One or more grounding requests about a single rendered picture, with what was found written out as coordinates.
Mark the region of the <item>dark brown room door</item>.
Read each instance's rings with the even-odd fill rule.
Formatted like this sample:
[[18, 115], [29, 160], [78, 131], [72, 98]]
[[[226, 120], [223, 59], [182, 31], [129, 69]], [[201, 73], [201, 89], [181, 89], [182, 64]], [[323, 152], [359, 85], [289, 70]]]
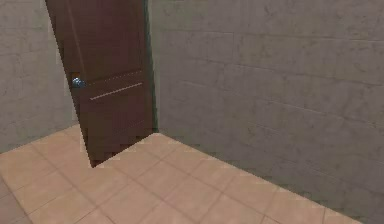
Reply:
[[[144, 0], [45, 0], [93, 167], [153, 133]], [[73, 88], [79, 77], [86, 86]]]

